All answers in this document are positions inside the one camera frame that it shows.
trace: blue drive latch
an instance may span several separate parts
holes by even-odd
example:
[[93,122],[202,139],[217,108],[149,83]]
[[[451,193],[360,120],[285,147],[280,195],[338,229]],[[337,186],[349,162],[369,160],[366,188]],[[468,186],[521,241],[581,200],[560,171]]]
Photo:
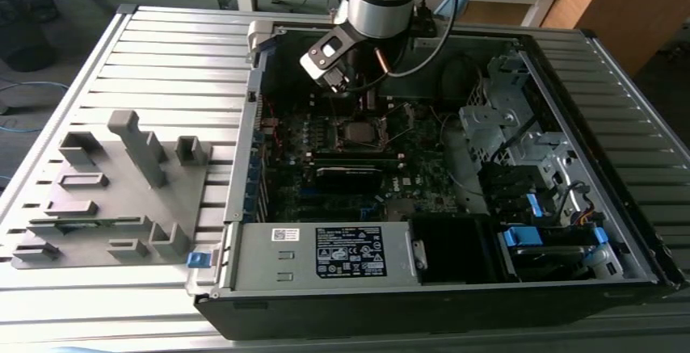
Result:
[[507,246],[541,246],[541,236],[535,226],[511,226],[503,232]]
[[539,201],[536,200],[536,195],[533,195],[531,193],[527,194],[527,200],[529,201],[531,212],[533,213],[535,217],[541,218],[543,211],[541,211],[541,206],[539,206]]

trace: floor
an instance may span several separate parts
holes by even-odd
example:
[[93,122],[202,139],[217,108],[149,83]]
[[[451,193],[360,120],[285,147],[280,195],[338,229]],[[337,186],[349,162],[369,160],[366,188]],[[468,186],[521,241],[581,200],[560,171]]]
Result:
[[[61,16],[42,25],[47,40],[58,50],[58,62],[49,68],[33,73],[19,74],[0,62],[0,80],[54,81],[70,83],[81,64],[88,57],[92,46],[108,25],[116,7],[121,3],[146,6],[174,6],[186,8],[217,9],[217,0],[54,0]],[[236,2],[229,1],[229,9]],[[270,0],[257,0],[262,11],[300,12],[324,14],[326,0],[281,0],[282,4],[270,4]],[[636,75],[635,81],[649,98],[661,116],[668,121],[677,135],[690,141],[687,127],[687,106],[690,106],[690,58],[668,62],[655,57]],[[9,116],[0,116],[0,126],[9,128],[39,128],[61,99],[57,87],[22,86],[0,92],[0,99],[13,108]],[[0,187],[14,173],[27,152],[34,133],[10,133],[0,131]]]

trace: blue cable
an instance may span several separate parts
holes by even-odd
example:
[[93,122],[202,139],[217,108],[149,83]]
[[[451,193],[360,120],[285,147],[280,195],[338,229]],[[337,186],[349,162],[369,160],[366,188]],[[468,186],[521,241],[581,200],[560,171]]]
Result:
[[[35,85],[35,86],[39,86],[39,85],[47,85],[47,86],[58,86],[61,89],[63,89],[63,91],[66,91],[69,89],[69,87],[65,85],[65,84],[59,84],[58,82],[50,82],[50,81],[27,81],[27,82],[14,82],[11,80],[7,80],[6,78],[1,78],[0,77],[0,80],[5,81],[5,82],[10,82],[10,85],[0,88],[0,92],[2,92],[3,90],[6,89],[10,89],[10,88],[14,88],[15,86],[22,86],[22,85]],[[41,131],[42,128],[33,128],[33,129],[17,129],[17,128],[7,128],[7,127],[0,127],[0,131],[3,131],[3,132],[38,132]]]
[[3,131],[3,132],[38,132],[41,131],[42,128],[34,128],[34,129],[15,129],[15,128],[6,128],[6,127],[0,127],[0,131]]
[[10,85],[6,85],[5,87],[0,88],[0,92],[2,92],[3,90],[9,89],[9,88],[14,88],[15,86],[22,86],[22,85],[49,85],[49,86],[58,86],[59,88],[63,89],[63,91],[66,91],[69,89],[69,87],[65,85],[65,84],[59,84],[58,82],[50,82],[50,81],[26,81],[26,82],[14,82],[13,84]]

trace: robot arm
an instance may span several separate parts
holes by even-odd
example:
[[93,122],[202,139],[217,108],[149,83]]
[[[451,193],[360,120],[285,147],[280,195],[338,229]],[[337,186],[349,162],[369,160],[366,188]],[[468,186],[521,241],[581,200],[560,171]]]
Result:
[[[465,1],[452,0],[455,7],[461,7],[459,3]],[[413,0],[344,0],[340,10],[346,12],[345,21],[325,34],[300,58],[300,64],[310,78],[334,92],[344,92],[348,86],[350,87],[348,65],[354,71],[360,70],[358,64],[352,61],[353,58],[345,57],[350,56],[353,51],[362,51],[364,59],[374,61],[378,57],[384,74],[400,77],[389,72],[380,49],[404,47],[406,29],[412,26],[414,14],[416,19],[427,19],[429,25],[416,26],[416,32],[410,32],[409,36],[435,36],[431,13],[422,4],[414,10]],[[456,10],[448,11],[453,21]]]

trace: gray block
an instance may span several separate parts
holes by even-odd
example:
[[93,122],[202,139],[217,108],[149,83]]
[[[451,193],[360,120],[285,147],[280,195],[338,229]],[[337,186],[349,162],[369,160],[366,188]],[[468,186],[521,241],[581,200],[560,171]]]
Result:
[[26,230],[29,230],[38,237],[63,234],[63,232],[59,229],[58,225],[54,224],[53,222],[49,222],[49,223],[45,223],[45,224],[31,224],[29,222],[29,224],[25,226],[25,228],[26,228]]
[[118,260],[138,260],[148,255],[148,248],[137,238],[112,238],[108,245],[106,251]]
[[141,132],[146,135],[146,146],[150,150],[150,153],[153,154],[153,158],[158,163],[161,163],[165,160],[165,151],[162,150],[162,146],[158,142],[158,137],[152,132]]
[[90,216],[97,210],[93,201],[49,201],[42,212],[49,216]]
[[169,236],[165,234],[165,231],[160,225],[153,223],[150,236],[148,237],[148,243],[160,255],[181,256],[186,253],[189,248],[189,239],[180,229],[180,225],[177,225],[177,223],[172,225]]
[[59,142],[58,151],[66,162],[74,167],[93,166],[89,153],[102,147],[89,132],[67,132]]
[[116,221],[113,223],[114,228],[121,232],[133,232],[133,231],[145,231],[148,232],[150,230],[150,225],[153,223],[150,222],[148,217],[141,217],[137,221],[125,220],[125,221]]
[[108,177],[104,173],[78,173],[59,176],[57,184],[65,189],[90,187],[102,188],[108,186]]
[[165,173],[160,169],[160,143],[152,132],[138,131],[138,115],[134,111],[116,110],[108,120],[108,130],[120,136],[126,154],[137,165],[150,187],[165,184]]
[[58,257],[58,250],[49,242],[18,244],[11,255],[22,262],[51,262]]
[[178,137],[174,144],[174,154],[182,166],[202,166],[208,162],[208,154],[198,143],[197,137]]
[[[190,239],[198,219],[206,166],[180,166],[174,159],[174,144],[174,141],[160,142],[168,158],[160,163],[168,183],[156,188],[149,186],[141,176],[118,139],[101,142],[102,149],[90,154],[90,159],[98,168],[96,171],[108,176],[108,186],[65,189],[54,182],[47,197],[49,201],[57,202],[92,201],[98,207],[96,213],[90,216],[50,217],[39,213],[41,218],[29,219],[30,224],[39,224],[46,228],[45,232],[41,232],[42,229],[35,231],[49,234],[38,236],[31,230],[26,230],[22,242],[49,242],[58,247],[58,258],[37,262],[23,262],[13,258],[13,267],[22,269],[184,263],[186,253],[177,255],[170,252],[162,255],[148,246],[153,222],[160,224],[165,233],[172,233],[172,225],[177,223],[185,237]],[[210,153],[210,144],[201,142],[201,145],[204,151]],[[58,173],[75,173],[66,161]],[[108,240],[133,238],[148,247],[148,255],[133,259],[114,258],[106,251]]]

